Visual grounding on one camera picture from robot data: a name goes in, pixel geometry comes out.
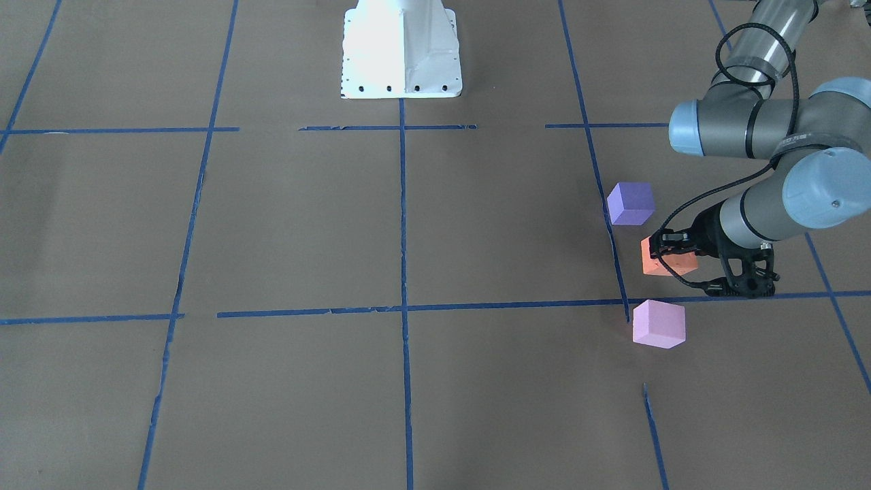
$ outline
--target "purple cube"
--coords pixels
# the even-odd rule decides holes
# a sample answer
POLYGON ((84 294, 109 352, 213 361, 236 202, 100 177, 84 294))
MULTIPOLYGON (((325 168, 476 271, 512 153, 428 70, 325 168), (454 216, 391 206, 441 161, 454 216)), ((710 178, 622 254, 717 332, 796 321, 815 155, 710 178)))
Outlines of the purple cube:
POLYGON ((683 306, 649 299, 632 311, 632 342, 671 349, 685 341, 683 306))
POLYGON ((619 182, 608 196, 612 225, 643 225, 656 211, 648 182, 619 182))

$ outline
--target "black cable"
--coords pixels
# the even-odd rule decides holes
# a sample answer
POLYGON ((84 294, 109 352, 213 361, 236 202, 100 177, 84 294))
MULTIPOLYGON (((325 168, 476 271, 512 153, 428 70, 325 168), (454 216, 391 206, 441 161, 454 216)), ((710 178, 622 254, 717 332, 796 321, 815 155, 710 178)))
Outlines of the black cable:
MULTIPOLYGON (((727 32, 726 35, 723 36, 722 39, 720 39, 719 44, 717 44, 717 50, 714 52, 714 61, 717 63, 717 67, 719 68, 720 73, 722 73, 726 78, 728 78, 729 81, 731 81, 735 84, 738 84, 738 85, 743 85, 745 87, 757 87, 757 86, 769 85, 769 86, 771 86, 772 92, 773 92, 774 84, 776 83, 775 80, 769 79, 768 81, 764 81, 764 82, 746 82, 744 80, 741 80, 740 78, 735 78, 731 73, 729 73, 729 71, 726 69, 726 67, 723 66, 723 60, 721 57, 721 52, 723 51, 723 45, 726 44, 726 42, 729 40, 729 38, 734 36, 735 33, 739 32, 739 31, 743 31, 745 29, 760 29, 762 31, 767 32, 771 37, 774 38, 774 40, 777 41, 777 43, 780 45, 780 47, 783 48, 783 51, 787 54, 787 62, 788 62, 787 72, 789 73, 790 79, 793 82, 793 110, 792 110, 792 113, 790 114, 789 126, 787 128, 787 136, 789 136, 789 135, 793 134, 793 132, 795 131, 795 123, 796 123, 796 120, 798 119, 798 116, 799 116, 799 100, 800 100, 799 78, 798 78, 798 73, 795 70, 795 51, 790 49, 789 43, 787 43, 787 41, 777 31, 775 31, 771 27, 769 27, 765 24, 750 22, 747 24, 739 25, 738 27, 727 32)), ((700 195, 690 199, 689 201, 685 202, 684 204, 679 206, 677 209, 675 209, 671 214, 669 214, 668 218, 665 219, 665 221, 662 223, 662 226, 659 227, 659 229, 657 230, 657 233, 662 234, 665 231, 665 228, 668 227, 668 223, 670 223, 672 221, 672 219, 674 219, 675 216, 677 216, 681 211, 683 211, 684 209, 687 209, 688 207, 692 206, 696 202, 699 202, 699 201, 705 199, 706 197, 723 192, 723 191, 730 189, 732 187, 736 187, 736 186, 739 186, 741 184, 747 183, 750 180, 754 180, 754 179, 760 177, 761 175, 765 174, 766 172, 768 172, 772 168, 776 168, 777 164, 780 163, 781 156, 777 156, 777 157, 769 160, 767 165, 765 165, 758 172, 756 172, 752 175, 747 175, 747 177, 745 177, 743 179, 739 179, 739 180, 736 180, 735 182, 730 182, 728 184, 725 184, 724 186, 720 186, 720 187, 711 189, 711 190, 707 191, 706 193, 700 194, 700 195)), ((663 256, 661 254, 659 254, 657 258, 659 260, 659 263, 662 264, 662 266, 665 268, 665 270, 667 270, 672 276, 674 276, 675 279, 680 281, 685 286, 688 286, 688 287, 694 288, 694 289, 703 289, 707 285, 705 282, 687 281, 682 275, 678 274, 674 269, 672 269, 671 266, 669 266, 665 262, 665 259, 663 258, 663 256)))

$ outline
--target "robotic arm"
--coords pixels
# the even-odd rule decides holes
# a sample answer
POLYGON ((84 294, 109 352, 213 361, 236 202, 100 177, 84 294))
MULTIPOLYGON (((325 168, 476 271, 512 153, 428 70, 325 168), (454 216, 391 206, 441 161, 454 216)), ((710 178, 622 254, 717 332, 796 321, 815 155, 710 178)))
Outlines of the robotic arm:
POLYGON ((831 228, 871 208, 871 80, 838 78, 799 100, 794 46, 819 4, 826 0, 760 0, 750 23, 720 42, 719 70, 701 100, 678 105, 669 124, 672 147, 692 155, 769 160, 756 174, 687 202, 653 234, 658 259, 687 286, 709 296, 774 294, 773 243, 809 230, 831 228), (744 31, 725 63, 726 40, 744 31), (793 81, 793 100, 769 99, 784 77, 793 81), (667 228, 694 202, 774 173, 702 211, 683 230, 667 228), (671 254, 719 258, 725 277, 689 282, 663 260, 671 254), (730 259, 741 261, 740 274, 730 259))

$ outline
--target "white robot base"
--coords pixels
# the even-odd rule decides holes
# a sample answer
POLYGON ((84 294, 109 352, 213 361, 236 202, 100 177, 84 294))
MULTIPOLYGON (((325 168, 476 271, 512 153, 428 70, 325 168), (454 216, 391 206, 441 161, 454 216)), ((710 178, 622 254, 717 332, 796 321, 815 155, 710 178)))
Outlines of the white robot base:
POLYGON ((444 99, 463 91, 456 13, 441 0, 360 0, 345 13, 344 99, 444 99))

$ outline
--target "foam cube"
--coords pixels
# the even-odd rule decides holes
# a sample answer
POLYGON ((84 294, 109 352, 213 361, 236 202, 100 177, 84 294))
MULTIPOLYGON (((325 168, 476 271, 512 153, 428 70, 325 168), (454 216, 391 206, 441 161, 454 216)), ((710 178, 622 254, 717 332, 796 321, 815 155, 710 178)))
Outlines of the foam cube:
POLYGON ((632 342, 671 349, 685 341, 683 306, 649 299, 632 311, 632 342))
POLYGON ((608 195, 612 225, 643 225, 656 211, 647 182, 619 182, 608 195))
MULTIPOLYGON (((699 268, 699 259, 695 254, 666 255, 665 263, 675 272, 684 275, 699 268)), ((659 260, 651 259, 651 237, 641 241, 641 269, 648 276, 671 276, 672 273, 665 269, 659 260)))

